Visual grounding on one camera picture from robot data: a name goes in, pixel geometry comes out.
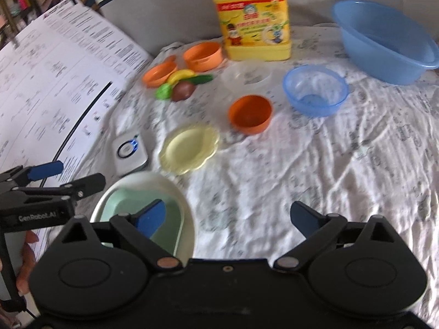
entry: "yellow scalloped dish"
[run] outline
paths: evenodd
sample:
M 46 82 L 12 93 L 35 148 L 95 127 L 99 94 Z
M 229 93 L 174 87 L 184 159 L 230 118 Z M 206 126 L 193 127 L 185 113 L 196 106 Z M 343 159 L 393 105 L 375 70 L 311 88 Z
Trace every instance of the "yellow scalloped dish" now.
M 162 168 L 176 175 L 201 168 L 218 149 L 220 133 L 208 125 L 195 124 L 175 130 L 159 153 Z

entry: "orange bowl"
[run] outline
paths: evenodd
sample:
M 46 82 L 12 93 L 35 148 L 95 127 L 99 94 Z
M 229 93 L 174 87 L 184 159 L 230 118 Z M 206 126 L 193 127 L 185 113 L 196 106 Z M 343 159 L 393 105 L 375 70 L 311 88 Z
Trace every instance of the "orange bowl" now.
M 183 59 L 194 72 L 206 72 L 218 67 L 224 58 L 219 43 L 203 42 L 184 52 Z
M 142 77 L 142 82 L 146 87 L 159 87 L 177 69 L 178 67 L 174 62 L 164 62 L 148 70 Z
M 272 114 L 273 107 L 269 99 L 247 95 L 239 98 L 229 108 L 229 121 L 239 132 L 256 135 L 267 129 Z

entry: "human hand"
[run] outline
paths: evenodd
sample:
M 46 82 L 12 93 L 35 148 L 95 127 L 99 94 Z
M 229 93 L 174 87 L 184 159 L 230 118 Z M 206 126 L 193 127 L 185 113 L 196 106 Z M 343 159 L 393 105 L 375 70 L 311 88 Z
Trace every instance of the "human hand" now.
M 25 244 L 23 246 L 22 256 L 23 265 L 17 276 L 17 289 L 21 294 L 29 293 L 29 276 L 32 269 L 35 267 L 36 259 L 29 244 L 37 243 L 39 241 L 38 236 L 31 230 L 26 231 Z M 0 260 L 0 271 L 3 268 L 3 264 Z

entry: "yellow detergent bottle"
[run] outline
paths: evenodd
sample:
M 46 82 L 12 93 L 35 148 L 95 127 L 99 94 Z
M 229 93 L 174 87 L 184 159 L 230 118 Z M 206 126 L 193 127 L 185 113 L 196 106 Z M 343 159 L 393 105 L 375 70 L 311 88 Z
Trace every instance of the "yellow detergent bottle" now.
M 291 56 L 287 0 L 214 0 L 230 59 Z

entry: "bottle label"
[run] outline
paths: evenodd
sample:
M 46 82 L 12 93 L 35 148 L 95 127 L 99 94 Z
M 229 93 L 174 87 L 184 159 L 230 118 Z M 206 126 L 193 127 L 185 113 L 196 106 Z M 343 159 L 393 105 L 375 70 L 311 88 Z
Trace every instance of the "bottle label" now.
M 226 46 L 275 46 L 290 40 L 286 0 L 247 0 L 216 7 Z

